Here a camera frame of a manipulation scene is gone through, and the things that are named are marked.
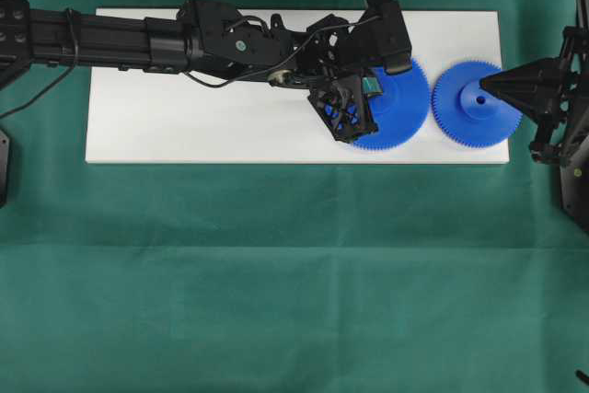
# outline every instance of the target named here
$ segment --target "white surface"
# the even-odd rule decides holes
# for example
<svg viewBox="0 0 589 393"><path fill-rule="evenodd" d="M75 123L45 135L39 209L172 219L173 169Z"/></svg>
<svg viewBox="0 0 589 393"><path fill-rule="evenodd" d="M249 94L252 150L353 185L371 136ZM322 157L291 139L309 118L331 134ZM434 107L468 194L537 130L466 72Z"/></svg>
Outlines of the white surface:
<svg viewBox="0 0 589 393"><path fill-rule="evenodd" d="M97 14L172 18L171 9L99 9ZM277 11L303 30L331 11ZM271 11L243 11L270 20ZM359 11L338 11L350 21ZM453 64L501 66L496 12L407 11L413 57L433 88ZM407 143L371 152L336 143L306 91L238 82L201 87L184 75L93 68L87 127L90 163L506 163L507 142L488 149L456 144L430 111Z"/></svg>

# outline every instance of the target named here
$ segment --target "screw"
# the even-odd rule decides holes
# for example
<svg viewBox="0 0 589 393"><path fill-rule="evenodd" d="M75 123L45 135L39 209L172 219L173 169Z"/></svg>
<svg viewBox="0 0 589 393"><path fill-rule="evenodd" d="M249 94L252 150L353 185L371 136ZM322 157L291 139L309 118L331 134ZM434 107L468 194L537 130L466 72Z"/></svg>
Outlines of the screw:
<svg viewBox="0 0 589 393"><path fill-rule="evenodd" d="M236 41L236 48L238 51L245 51L248 48L248 45L246 45L246 43L242 40L238 40Z"/></svg>

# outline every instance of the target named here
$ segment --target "green cloth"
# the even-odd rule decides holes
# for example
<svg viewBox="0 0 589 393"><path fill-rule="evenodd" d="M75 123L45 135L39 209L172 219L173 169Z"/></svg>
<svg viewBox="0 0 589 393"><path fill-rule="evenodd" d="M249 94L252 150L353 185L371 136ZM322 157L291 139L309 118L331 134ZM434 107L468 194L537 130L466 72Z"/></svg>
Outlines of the green cloth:
<svg viewBox="0 0 589 393"><path fill-rule="evenodd" d="M499 10L508 68L574 21L574 0L400 1ZM2 109L55 75L34 67ZM531 123L507 166L90 166L89 80L2 122L0 391L586 391L589 237L530 160Z"/></svg>

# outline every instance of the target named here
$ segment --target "metal bracket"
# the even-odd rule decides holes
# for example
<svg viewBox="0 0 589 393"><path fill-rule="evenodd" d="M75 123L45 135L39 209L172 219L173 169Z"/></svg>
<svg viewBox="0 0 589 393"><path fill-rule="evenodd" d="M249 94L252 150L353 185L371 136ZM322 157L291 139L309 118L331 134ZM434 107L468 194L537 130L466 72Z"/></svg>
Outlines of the metal bracket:
<svg viewBox="0 0 589 393"><path fill-rule="evenodd" d="M572 157L566 168L560 169L562 208L589 233L589 139Z"/></svg>
<svg viewBox="0 0 589 393"><path fill-rule="evenodd" d="M0 130L0 207L6 203L8 193L8 159L10 154L10 139Z"/></svg>

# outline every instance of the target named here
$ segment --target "gear teeth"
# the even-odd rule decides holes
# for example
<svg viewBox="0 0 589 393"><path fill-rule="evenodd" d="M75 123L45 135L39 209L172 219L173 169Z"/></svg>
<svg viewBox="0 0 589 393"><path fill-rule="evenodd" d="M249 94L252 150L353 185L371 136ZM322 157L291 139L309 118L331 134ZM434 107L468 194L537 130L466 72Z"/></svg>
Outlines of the gear teeth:
<svg viewBox="0 0 589 393"><path fill-rule="evenodd" d="M455 73L455 70L458 67L460 67L460 66L470 67L473 65L477 65L478 67L487 68L487 70L491 74L492 74L492 72L501 71L501 68L496 66L495 64L490 64L489 62L479 61L479 60L468 60L468 61L462 62L460 64L455 64L454 66L452 66L451 68L446 70L442 75L440 75L440 77L438 78L438 81L436 82L436 85L435 85L435 87L433 89L433 93L432 93L432 111L433 111L433 116L434 116L436 122L438 123L438 126L440 127L440 129L442 129L442 131L449 138L451 138L455 142L457 142L459 144L463 144L467 147L481 149L481 148L493 146L495 144L500 143L502 140L509 138L515 132L517 127L519 126L523 116L522 116L521 112L518 112L518 116L515 119L514 128L502 140L500 140L499 142L493 141L492 143L491 142L478 143L476 141L466 139L465 137L458 135L456 133L456 131L452 130L453 128L449 127L449 125L446 124L445 117L440 111L440 106L441 106L441 103L443 100L443 92L440 92L440 91L444 91L445 88L446 89L448 88L448 86L454 85L454 83L456 81L452 80L452 75Z"/></svg>
<svg viewBox="0 0 589 393"><path fill-rule="evenodd" d="M355 147L358 147L359 149L363 149L364 151L385 151L388 149L392 149L392 148L398 147L398 146L406 143L407 141L409 141L409 139L413 135L415 135L415 133L417 133L420 130L420 128L422 127L423 123L425 122L425 119L427 118L427 114L429 113L429 108L430 108L429 97L431 96L432 91L430 89L430 85L427 80L427 76L425 75L425 72L423 71L420 64L415 59L411 59L411 60L412 60L412 72L415 75L415 77L412 78L408 84L404 84L404 85L407 85L407 86L405 86L404 89L408 89L408 90L399 91L399 95L401 97L403 95L406 95L406 96L414 95L414 96L416 96L415 98L417 100L419 100L421 97L423 98L422 119L420 121L419 120L412 121L413 123L415 123L416 127L411 127L410 129L407 130L407 133L405 133L405 134L399 135L399 134L385 133L384 131L381 132L381 130L383 128L387 128L388 126L390 126L390 124L391 124L390 119L395 119L395 118L399 117L399 114L402 114L403 110L406 109L406 108L402 108L402 107L397 109L395 106L393 106L393 108L387 110L385 113L386 118L389 120L377 122L377 124L379 125L379 128L380 128L379 129L379 133L381 134L380 137L378 136L379 133L366 135L365 137L362 137L359 140L357 140L356 142L354 142L353 145ZM415 103L411 104L411 106L418 106L418 107L420 105L421 105L421 103L419 101L416 101Z"/></svg>

